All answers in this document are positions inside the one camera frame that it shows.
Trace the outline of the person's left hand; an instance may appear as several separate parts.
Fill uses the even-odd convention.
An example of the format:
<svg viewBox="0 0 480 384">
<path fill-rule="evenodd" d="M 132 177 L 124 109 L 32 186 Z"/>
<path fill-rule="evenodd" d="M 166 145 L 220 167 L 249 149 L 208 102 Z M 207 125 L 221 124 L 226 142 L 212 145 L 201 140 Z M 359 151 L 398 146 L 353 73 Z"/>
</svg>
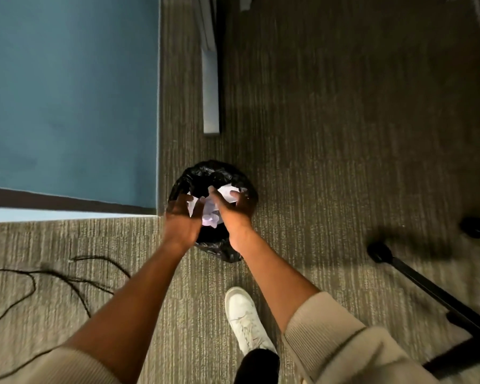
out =
<svg viewBox="0 0 480 384">
<path fill-rule="evenodd" d="M 165 211 L 162 245 L 182 257 L 197 241 L 202 220 L 171 215 L 170 202 Z"/>
</svg>

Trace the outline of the person's right hand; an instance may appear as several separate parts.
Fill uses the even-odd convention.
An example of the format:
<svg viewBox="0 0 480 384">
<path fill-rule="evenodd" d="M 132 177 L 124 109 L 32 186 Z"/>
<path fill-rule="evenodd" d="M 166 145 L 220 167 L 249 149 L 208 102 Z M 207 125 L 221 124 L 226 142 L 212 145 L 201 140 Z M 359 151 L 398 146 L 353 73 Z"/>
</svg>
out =
<svg viewBox="0 0 480 384">
<path fill-rule="evenodd" d="M 236 249 L 255 233 L 252 226 L 254 209 L 255 205 L 253 205 L 253 209 L 219 209 L 224 225 L 229 232 L 230 243 Z"/>
</svg>

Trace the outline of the white paper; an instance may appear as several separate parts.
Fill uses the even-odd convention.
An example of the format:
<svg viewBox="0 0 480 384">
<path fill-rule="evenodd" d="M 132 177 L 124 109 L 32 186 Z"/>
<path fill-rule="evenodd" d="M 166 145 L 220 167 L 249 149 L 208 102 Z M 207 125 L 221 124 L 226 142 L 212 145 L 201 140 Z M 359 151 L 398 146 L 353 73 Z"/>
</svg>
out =
<svg viewBox="0 0 480 384">
<path fill-rule="evenodd" d="M 241 190 L 238 187 L 233 186 L 232 184 L 227 184 L 222 187 L 219 187 L 218 192 L 223 196 L 224 200 L 230 204 L 236 203 L 237 199 L 231 196 L 231 192 L 240 193 Z M 191 202 L 187 202 L 187 208 L 189 215 L 192 216 L 194 207 L 198 202 L 199 198 L 193 197 Z M 223 224 L 223 219 L 219 212 L 219 208 L 214 203 L 213 199 L 210 196 L 205 198 L 206 202 L 204 204 L 203 215 L 202 215 L 202 226 L 217 228 L 219 224 Z"/>
</svg>

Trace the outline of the person's left forearm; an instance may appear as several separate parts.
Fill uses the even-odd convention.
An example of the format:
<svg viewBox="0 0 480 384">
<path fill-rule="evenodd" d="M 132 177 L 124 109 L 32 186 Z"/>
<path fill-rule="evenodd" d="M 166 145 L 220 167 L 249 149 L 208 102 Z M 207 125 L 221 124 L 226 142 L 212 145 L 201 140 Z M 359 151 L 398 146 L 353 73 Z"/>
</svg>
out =
<svg viewBox="0 0 480 384">
<path fill-rule="evenodd" d="M 99 361 L 122 384 L 135 384 L 174 273 L 194 242 L 191 237 L 164 237 L 139 271 L 64 347 Z"/>
</svg>

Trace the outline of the person's right forearm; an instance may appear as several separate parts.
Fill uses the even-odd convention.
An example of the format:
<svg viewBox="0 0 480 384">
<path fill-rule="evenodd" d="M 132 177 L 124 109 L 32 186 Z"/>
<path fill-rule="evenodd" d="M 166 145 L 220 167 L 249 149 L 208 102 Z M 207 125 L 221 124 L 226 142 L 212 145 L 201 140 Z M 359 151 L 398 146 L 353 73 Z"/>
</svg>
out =
<svg viewBox="0 0 480 384">
<path fill-rule="evenodd" d="M 280 331 L 285 333 L 298 309 L 320 290 L 281 258 L 250 226 L 230 233 L 233 247 L 244 258 Z"/>
</svg>

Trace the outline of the trash bin with black bag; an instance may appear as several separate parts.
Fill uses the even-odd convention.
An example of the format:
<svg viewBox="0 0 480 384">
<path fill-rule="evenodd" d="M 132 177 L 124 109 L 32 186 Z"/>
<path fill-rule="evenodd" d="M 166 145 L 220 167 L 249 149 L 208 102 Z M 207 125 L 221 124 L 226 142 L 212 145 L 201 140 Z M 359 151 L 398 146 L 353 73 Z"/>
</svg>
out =
<svg viewBox="0 0 480 384">
<path fill-rule="evenodd" d="M 206 198 L 209 196 L 209 186 L 218 189 L 227 184 L 238 187 L 242 192 L 246 192 L 254 204 L 258 203 L 258 192 L 248 177 L 235 166 L 216 160 L 199 162 L 185 169 L 174 183 L 168 202 L 176 200 L 182 193 Z M 229 232 L 224 223 L 217 228 L 201 226 L 195 247 L 226 263 L 243 260 L 231 246 Z"/>
</svg>

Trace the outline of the long gray desk leg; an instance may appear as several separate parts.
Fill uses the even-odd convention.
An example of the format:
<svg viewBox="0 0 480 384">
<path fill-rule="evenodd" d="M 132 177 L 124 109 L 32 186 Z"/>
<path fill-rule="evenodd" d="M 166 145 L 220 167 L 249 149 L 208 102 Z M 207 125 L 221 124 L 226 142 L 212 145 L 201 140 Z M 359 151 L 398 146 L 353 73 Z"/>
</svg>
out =
<svg viewBox="0 0 480 384">
<path fill-rule="evenodd" d="M 215 34 L 216 0 L 192 0 L 201 44 L 203 133 L 219 135 L 218 47 Z"/>
</svg>

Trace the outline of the white sneaker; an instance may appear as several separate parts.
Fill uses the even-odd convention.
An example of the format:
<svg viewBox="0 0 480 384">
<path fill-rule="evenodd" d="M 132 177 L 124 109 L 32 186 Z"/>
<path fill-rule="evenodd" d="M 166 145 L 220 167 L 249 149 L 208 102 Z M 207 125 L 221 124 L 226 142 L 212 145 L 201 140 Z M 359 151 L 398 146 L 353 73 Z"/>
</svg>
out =
<svg viewBox="0 0 480 384">
<path fill-rule="evenodd" d="M 256 349 L 268 350 L 278 355 L 253 299 L 243 288 L 232 287 L 226 292 L 225 313 L 244 356 Z"/>
</svg>

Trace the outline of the black trouser leg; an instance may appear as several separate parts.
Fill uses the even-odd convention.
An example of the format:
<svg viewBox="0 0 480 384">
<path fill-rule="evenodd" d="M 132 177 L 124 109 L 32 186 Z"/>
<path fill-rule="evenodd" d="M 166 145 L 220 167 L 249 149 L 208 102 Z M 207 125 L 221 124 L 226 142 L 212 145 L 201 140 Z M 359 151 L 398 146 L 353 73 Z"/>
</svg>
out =
<svg viewBox="0 0 480 384">
<path fill-rule="evenodd" d="M 280 364 L 275 352 L 254 349 L 242 359 L 233 384 L 278 384 Z"/>
</svg>

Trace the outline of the person's right beige sleeve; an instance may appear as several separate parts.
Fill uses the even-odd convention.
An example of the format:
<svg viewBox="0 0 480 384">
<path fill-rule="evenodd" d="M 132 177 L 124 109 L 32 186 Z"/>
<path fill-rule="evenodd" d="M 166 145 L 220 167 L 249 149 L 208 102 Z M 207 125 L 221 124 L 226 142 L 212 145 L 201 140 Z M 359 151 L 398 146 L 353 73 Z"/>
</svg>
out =
<svg viewBox="0 0 480 384">
<path fill-rule="evenodd" d="M 367 327 L 320 292 L 290 319 L 283 341 L 307 384 L 439 384 L 381 327 Z"/>
</svg>

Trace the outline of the person's beige sleeve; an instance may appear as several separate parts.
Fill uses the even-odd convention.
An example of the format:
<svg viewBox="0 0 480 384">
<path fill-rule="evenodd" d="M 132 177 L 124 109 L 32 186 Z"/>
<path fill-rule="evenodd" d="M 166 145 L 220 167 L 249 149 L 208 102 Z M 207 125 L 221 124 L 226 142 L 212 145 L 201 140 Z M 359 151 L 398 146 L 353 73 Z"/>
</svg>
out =
<svg viewBox="0 0 480 384">
<path fill-rule="evenodd" d="M 97 359 L 76 349 L 60 347 L 40 358 L 30 373 L 19 374 L 18 384 L 121 384 Z"/>
<path fill-rule="evenodd" d="M 439 384 L 381 327 L 367 327 L 320 292 L 290 319 L 283 341 L 307 384 Z"/>
</svg>

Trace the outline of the person's left beige sleeve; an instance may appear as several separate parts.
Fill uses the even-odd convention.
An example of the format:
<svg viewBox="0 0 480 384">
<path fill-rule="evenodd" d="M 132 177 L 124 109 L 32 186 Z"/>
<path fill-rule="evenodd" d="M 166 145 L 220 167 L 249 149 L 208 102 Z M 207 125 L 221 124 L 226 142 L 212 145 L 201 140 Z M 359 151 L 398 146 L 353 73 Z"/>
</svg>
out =
<svg viewBox="0 0 480 384">
<path fill-rule="evenodd" d="M 18 384 L 121 384 L 97 359 L 76 349 L 60 347 L 40 358 L 30 373 L 19 374 Z"/>
</svg>

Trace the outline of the black office chair base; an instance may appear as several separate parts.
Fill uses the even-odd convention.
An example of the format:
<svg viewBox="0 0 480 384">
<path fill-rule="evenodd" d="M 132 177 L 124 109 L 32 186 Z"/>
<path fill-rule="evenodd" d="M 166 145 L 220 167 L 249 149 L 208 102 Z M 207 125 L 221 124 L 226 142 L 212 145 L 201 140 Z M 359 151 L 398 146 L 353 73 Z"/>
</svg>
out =
<svg viewBox="0 0 480 384">
<path fill-rule="evenodd" d="M 480 239 L 480 218 L 464 217 L 459 223 L 460 230 L 473 239 Z M 391 265 L 428 296 L 448 310 L 449 323 L 466 330 L 471 338 L 452 347 L 423 364 L 436 379 L 445 379 L 480 364 L 480 315 L 432 281 L 413 270 L 402 260 L 393 256 L 384 241 L 372 241 L 367 247 L 368 256 L 377 264 Z"/>
</svg>

